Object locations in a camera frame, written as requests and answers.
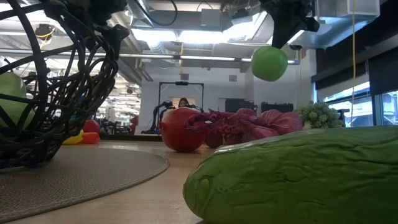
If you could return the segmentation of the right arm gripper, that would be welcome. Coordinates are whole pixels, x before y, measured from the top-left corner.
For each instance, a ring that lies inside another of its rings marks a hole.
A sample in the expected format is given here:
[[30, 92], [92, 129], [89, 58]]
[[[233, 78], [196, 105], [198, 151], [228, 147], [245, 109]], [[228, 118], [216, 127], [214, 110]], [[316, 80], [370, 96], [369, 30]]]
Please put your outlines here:
[[289, 12], [309, 12], [312, 0], [259, 0], [261, 8], [271, 13], [274, 21], [272, 46], [281, 49], [298, 31], [317, 32], [320, 24], [314, 17]]

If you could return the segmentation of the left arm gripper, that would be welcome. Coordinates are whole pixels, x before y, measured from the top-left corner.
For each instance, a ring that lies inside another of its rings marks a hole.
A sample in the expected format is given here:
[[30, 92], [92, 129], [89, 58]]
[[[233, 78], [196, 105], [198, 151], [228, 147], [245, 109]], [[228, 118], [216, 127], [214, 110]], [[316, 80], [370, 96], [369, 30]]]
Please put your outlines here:
[[[63, 7], [82, 22], [107, 24], [112, 15], [124, 11], [126, 0], [59, 0], [50, 1], [52, 4]], [[119, 58], [121, 42], [129, 36], [129, 29], [116, 24], [110, 26], [95, 26], [107, 43], [114, 50], [115, 58]]]

